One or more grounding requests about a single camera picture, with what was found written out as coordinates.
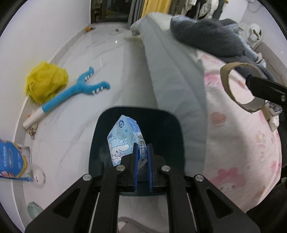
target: tissue package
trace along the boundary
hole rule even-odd
[[[134,119],[121,115],[107,139],[113,166],[119,165],[123,156],[132,154],[134,143],[140,147],[139,162],[146,159],[146,144]]]
[[[33,181],[29,147],[0,140],[0,177]]]

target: trash can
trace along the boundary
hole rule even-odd
[[[167,165],[184,173],[185,157],[180,124],[172,114],[149,108],[114,107],[104,111],[97,122],[89,159],[89,173],[99,176],[112,167],[107,136],[114,124],[125,115],[134,119],[146,144],[152,143],[154,153],[165,158]],[[147,164],[139,170],[137,191],[126,196],[154,195],[150,193]]]

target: white wall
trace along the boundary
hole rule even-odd
[[[249,4],[249,8],[252,11],[256,11],[259,6],[260,3],[257,2],[257,0],[255,0],[254,3]],[[261,8],[256,13],[252,13],[247,8],[242,17],[242,22],[247,24],[258,24],[261,27],[263,33],[262,41],[287,67],[287,41],[278,24],[272,15],[270,15],[268,10],[264,6],[261,6]]]
[[[90,0],[28,0],[0,37],[0,138],[13,140],[29,71],[49,61],[90,23]],[[0,202],[24,230],[10,180],[0,180]]]
[[[247,0],[229,0],[228,4],[223,7],[220,20],[229,18],[236,22],[240,22],[246,10]]]

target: plastic packaging bag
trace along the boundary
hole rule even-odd
[[[119,165],[123,156],[132,154],[134,143],[140,146],[139,163],[146,159],[146,143],[134,119],[121,115],[107,139],[113,166]]]
[[[68,84],[68,73],[55,64],[42,62],[28,75],[25,91],[38,104],[52,99]]]
[[[33,181],[29,147],[0,140],[0,177]]]

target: silver screw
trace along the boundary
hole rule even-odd
[[[90,174],[83,175],[83,180],[84,181],[89,181],[91,179],[92,179],[92,176]]]
[[[119,172],[123,171],[124,169],[125,169],[125,166],[124,166],[124,165],[118,165],[118,166],[117,166],[117,170],[118,170]]]
[[[162,166],[162,170],[164,172],[169,172],[170,171],[170,166],[164,165],[164,166]]]
[[[202,175],[196,175],[195,179],[199,182],[202,182],[204,180],[204,177]]]

